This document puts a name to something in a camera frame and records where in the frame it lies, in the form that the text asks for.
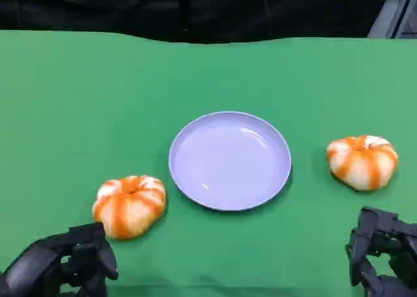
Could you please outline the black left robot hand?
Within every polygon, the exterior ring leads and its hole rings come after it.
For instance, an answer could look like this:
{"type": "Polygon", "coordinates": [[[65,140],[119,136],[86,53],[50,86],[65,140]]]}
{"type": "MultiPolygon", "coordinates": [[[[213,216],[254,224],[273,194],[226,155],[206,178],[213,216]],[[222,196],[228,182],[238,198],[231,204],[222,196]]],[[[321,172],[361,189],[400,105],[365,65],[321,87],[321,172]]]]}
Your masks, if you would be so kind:
{"type": "Polygon", "coordinates": [[[1,272],[1,296],[107,296],[118,276],[103,224],[90,223],[30,244],[1,272]]]}

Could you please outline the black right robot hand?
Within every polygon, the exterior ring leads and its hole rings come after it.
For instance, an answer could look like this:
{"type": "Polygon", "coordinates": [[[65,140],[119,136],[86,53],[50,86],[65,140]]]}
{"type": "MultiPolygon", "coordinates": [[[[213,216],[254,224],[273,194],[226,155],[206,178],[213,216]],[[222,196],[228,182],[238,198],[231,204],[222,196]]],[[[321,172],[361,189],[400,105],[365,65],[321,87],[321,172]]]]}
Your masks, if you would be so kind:
{"type": "Polygon", "coordinates": [[[361,285],[365,296],[416,296],[416,224],[384,210],[363,207],[358,225],[345,246],[352,287],[361,285]],[[368,256],[389,256],[394,276],[379,275],[368,256]]]}

